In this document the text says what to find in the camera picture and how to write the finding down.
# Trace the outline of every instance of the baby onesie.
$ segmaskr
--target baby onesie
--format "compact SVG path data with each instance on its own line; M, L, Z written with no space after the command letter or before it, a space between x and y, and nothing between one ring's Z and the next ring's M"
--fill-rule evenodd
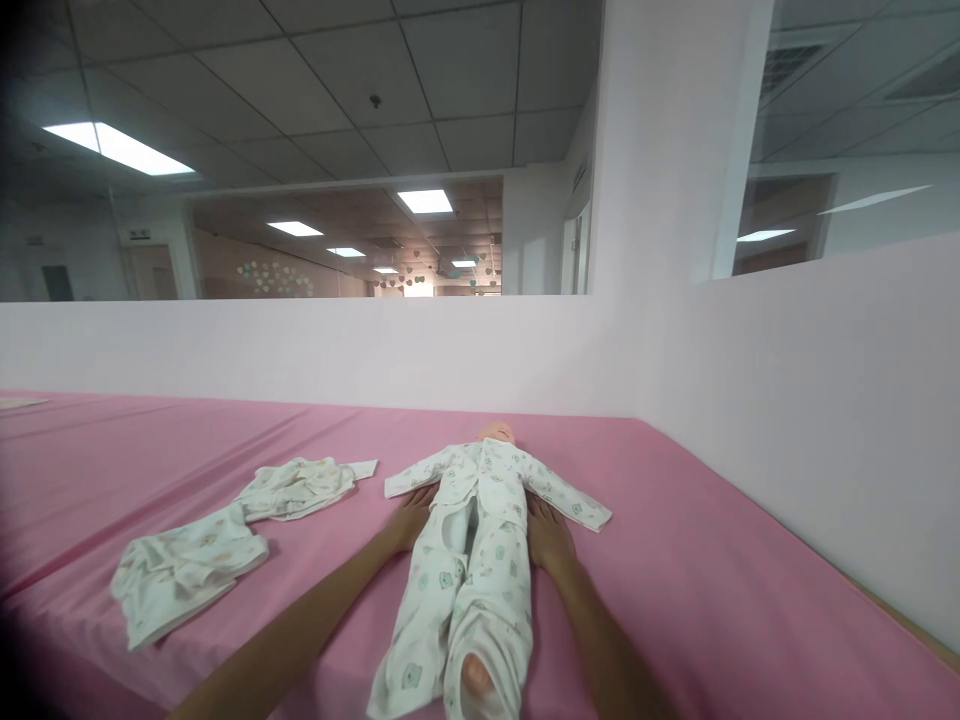
M267 559L263 538L247 523L295 520L337 502L377 461L337 465L333 458L294 458L257 470L227 507L181 528L133 540L110 592L127 618L127 649L140 650L187 622Z
M536 458L490 438L452 445L388 478L384 490L392 497L437 480L367 714L390 720L442 695L448 718L519 717L533 649L524 490L594 531L611 513ZM471 653L494 684L484 708L460 681Z

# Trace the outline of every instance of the ceiling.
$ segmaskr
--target ceiling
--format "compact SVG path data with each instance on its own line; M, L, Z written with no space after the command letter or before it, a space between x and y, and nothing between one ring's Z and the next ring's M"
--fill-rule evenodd
M960 0L779 0L770 49L810 45L761 98L754 162L960 152L960 92L889 99L960 52Z
M71 8L78 47L63 6L47 4L11 79L4 164L26 201L559 161L600 47L600 0ZM40 129L91 116L199 175L146 177Z
M192 204L193 223L205 232L264 245L363 280L396 280L373 270L389 265L405 277L423 276L439 286L469 286L471 280L477 287L499 286L503 180L436 185L443 187L453 214L414 215L394 187L382 186L199 199ZM323 236L298 238L267 225L293 217ZM327 250L339 247L365 257L342 258ZM456 273L452 260L474 257L479 258L476 268L450 277Z

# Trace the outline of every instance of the person's right hand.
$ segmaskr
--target person's right hand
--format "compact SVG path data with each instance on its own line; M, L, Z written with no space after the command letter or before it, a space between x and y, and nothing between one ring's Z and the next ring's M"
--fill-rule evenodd
M527 533L533 564L546 570L551 577L575 567L577 550L563 515L533 495L527 497L527 507Z

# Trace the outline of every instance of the glass window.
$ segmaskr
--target glass window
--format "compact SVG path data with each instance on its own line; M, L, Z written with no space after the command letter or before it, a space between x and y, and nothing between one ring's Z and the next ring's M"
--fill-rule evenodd
M960 3L780 0L718 274L956 232L958 197Z
M598 0L24 6L3 300L586 292Z

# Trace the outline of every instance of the pink mattress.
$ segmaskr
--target pink mattress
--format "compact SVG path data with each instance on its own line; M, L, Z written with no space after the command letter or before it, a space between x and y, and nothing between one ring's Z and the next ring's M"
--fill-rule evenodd
M72 717L160 716L359 548L396 501L383 479L495 416L43 395L0 412L5 604ZM613 509L577 551L685 718L956 718L960 678L733 486L636 420L498 416L520 445ZM158 646L126 652L108 585L126 544L226 505L262 465L379 459L346 500L261 522L270 559ZM367 589L276 713L361 718L406 580ZM593 716L550 581L534 575L526 716ZM442 717L434 703L418 717Z

